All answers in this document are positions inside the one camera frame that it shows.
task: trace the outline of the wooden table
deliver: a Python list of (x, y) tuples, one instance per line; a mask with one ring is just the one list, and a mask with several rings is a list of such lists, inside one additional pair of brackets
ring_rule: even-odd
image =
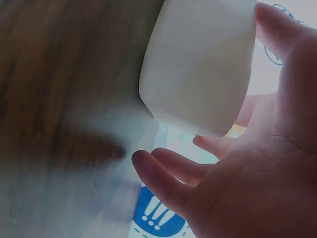
[(0, 0), (0, 238), (126, 238), (163, 0)]

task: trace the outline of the white container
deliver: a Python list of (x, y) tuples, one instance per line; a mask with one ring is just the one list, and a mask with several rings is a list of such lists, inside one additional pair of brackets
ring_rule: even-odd
[(256, 0), (165, 0), (140, 75), (140, 96), (159, 121), (224, 136), (245, 99)]

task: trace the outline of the white exclamation mark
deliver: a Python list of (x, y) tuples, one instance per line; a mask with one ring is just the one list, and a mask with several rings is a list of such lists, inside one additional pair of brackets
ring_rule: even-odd
[[(144, 215), (142, 216), (142, 220), (143, 221), (147, 221), (148, 220), (148, 216), (154, 211), (154, 209), (157, 208), (159, 203), (160, 203), (160, 201), (159, 201), (159, 199), (156, 196), (151, 198), (148, 206), (146, 207), (146, 209), (144, 211)], [(153, 221), (149, 221), (149, 225), (153, 226), (154, 222)]]
[(173, 216), (175, 216), (175, 213), (171, 210), (168, 210), (167, 207), (165, 207), (163, 204), (160, 204), (157, 210), (154, 212), (152, 219), (156, 220), (159, 216), (161, 216), (164, 212), (166, 212), (161, 220), (158, 222), (158, 225), (154, 226), (155, 230), (159, 230), (161, 226), (163, 226), (166, 222), (168, 222)]

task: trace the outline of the human hand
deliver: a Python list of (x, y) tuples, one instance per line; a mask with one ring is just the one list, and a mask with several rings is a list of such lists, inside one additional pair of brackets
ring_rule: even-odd
[(195, 137), (220, 161), (200, 165), (165, 149), (133, 156), (144, 184), (198, 238), (317, 234), (317, 31), (262, 3), (257, 21), (258, 39), (284, 63), (279, 89), (246, 98), (240, 138)]

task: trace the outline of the blue logo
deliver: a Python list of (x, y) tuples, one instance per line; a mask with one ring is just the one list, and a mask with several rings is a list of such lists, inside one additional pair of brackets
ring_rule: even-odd
[[(273, 5), (274, 7), (280, 9), (281, 11), (283, 11), (286, 15), (292, 17), (295, 19), (295, 17), (293, 16), (293, 14), (287, 10), (285, 7), (283, 7), (282, 5), (280, 4), (274, 4)], [(301, 23), (302, 25), (304, 26), (307, 26), (309, 27), (306, 23), (304, 23), (303, 21), (300, 21), (300, 20), (297, 20), (299, 23)], [(270, 61), (272, 61), (274, 64), (276, 65), (283, 65), (283, 62), (282, 60), (280, 59), (280, 57), (278, 57), (277, 55), (275, 55), (272, 51), (270, 51), (267, 47), (264, 46), (264, 50), (265, 50), (265, 53), (267, 55), (267, 57), (270, 59)]]
[(186, 223), (183, 218), (165, 207), (147, 187), (141, 189), (134, 222), (156, 237), (173, 236), (179, 233)]

